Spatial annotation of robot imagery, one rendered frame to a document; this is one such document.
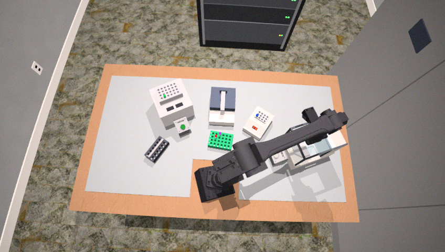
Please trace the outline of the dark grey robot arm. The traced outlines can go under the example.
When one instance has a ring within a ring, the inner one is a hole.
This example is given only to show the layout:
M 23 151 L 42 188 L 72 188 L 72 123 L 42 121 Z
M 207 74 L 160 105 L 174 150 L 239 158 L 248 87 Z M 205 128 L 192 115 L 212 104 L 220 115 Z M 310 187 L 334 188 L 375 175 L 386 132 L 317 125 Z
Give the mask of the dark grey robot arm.
M 244 180 L 241 174 L 246 172 L 249 178 L 268 169 L 265 161 L 269 157 L 313 137 L 337 132 L 349 120 L 345 112 L 336 113 L 331 109 L 323 111 L 318 117 L 313 107 L 304 109 L 302 118 L 309 124 L 274 139 L 255 142 L 251 136 L 233 144 L 234 150 L 212 161 L 216 171 L 207 171 L 206 187 L 228 191 L 229 186 Z

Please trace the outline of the white block with grey holes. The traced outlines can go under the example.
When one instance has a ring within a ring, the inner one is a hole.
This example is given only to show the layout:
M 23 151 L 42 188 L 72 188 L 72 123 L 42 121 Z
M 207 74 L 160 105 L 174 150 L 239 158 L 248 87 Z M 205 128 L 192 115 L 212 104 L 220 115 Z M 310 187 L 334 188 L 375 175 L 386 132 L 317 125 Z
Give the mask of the white block with grey holes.
M 256 114 L 258 114 L 258 117 L 256 117 Z M 243 127 L 243 130 L 257 140 L 260 140 L 273 118 L 274 115 L 257 106 Z

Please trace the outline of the green tube rack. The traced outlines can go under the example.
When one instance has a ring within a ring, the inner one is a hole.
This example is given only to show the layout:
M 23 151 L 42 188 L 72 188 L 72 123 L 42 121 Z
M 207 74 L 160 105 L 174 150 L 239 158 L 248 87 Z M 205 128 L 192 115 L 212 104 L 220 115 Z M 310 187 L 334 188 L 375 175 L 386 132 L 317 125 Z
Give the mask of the green tube rack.
M 217 135 L 217 138 L 215 138 Z M 208 147 L 231 151 L 233 134 L 222 133 L 219 135 L 217 131 L 210 131 Z

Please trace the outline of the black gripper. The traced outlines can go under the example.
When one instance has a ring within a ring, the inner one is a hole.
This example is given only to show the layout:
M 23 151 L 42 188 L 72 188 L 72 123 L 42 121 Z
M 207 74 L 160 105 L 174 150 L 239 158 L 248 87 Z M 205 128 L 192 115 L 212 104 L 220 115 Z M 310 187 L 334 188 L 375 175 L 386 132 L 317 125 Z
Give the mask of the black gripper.
M 325 136 L 317 136 L 317 137 L 314 137 L 314 138 L 312 138 L 312 139 L 309 139 L 309 140 L 307 140 L 307 141 L 305 141 L 305 142 L 306 142 L 307 145 L 311 145 L 311 144 L 320 142 L 321 140 L 326 139 L 326 138 L 328 138 L 328 135 L 325 135 Z

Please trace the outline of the light grey bench mat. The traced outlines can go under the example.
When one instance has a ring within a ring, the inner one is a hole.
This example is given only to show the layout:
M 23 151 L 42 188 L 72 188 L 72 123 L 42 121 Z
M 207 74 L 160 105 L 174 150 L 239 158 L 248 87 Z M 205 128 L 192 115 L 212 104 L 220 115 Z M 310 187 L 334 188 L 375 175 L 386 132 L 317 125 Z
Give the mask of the light grey bench mat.
M 259 106 L 274 115 L 264 142 L 306 123 L 302 111 L 314 107 L 318 117 L 334 110 L 331 87 L 281 83 L 183 79 L 193 104 L 187 118 L 191 132 L 179 136 L 175 124 L 164 126 L 150 89 L 178 78 L 112 76 L 85 191 L 190 197 L 194 160 L 215 160 L 228 150 L 208 147 L 210 131 L 233 134 L 232 145 L 252 137 L 243 130 Z M 209 124 L 211 87 L 236 89 L 234 125 Z M 144 154 L 161 136 L 169 142 L 154 163 Z M 346 202 L 340 150 L 290 169 L 287 161 L 239 182 L 239 200 Z

